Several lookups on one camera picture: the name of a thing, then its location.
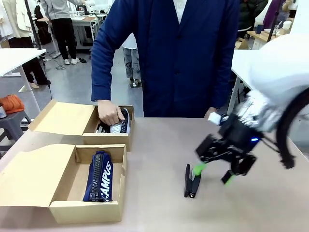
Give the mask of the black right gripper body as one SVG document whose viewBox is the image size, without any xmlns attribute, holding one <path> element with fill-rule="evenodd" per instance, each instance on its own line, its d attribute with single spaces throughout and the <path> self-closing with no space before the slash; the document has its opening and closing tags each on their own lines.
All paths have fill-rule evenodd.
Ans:
<svg viewBox="0 0 309 232">
<path fill-rule="evenodd" d="M 262 139 L 261 132 L 245 125 L 240 121 L 237 115 L 230 115 L 230 117 L 222 123 L 218 133 L 229 144 L 239 148 L 245 153 L 252 151 Z"/>
</svg>

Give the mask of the person right hand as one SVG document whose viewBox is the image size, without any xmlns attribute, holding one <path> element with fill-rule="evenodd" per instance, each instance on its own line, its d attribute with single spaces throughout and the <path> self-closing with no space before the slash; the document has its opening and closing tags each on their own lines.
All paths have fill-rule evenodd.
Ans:
<svg viewBox="0 0 309 232">
<path fill-rule="evenodd" d="M 98 116 L 100 120 L 111 126 L 125 120 L 120 107 L 113 104 L 110 100 L 98 100 Z"/>
</svg>

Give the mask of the person left hand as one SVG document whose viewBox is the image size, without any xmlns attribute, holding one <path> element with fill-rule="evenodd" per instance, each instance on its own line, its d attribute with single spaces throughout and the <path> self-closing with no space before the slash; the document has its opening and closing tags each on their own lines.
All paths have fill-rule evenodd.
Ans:
<svg viewBox="0 0 309 232">
<path fill-rule="evenodd" d="M 208 119 L 211 113 L 216 113 L 216 112 L 217 112 L 217 109 L 216 109 L 216 108 L 210 107 L 210 108 L 207 110 L 207 112 L 205 113 L 204 117 L 205 117 L 206 119 Z"/>
</svg>

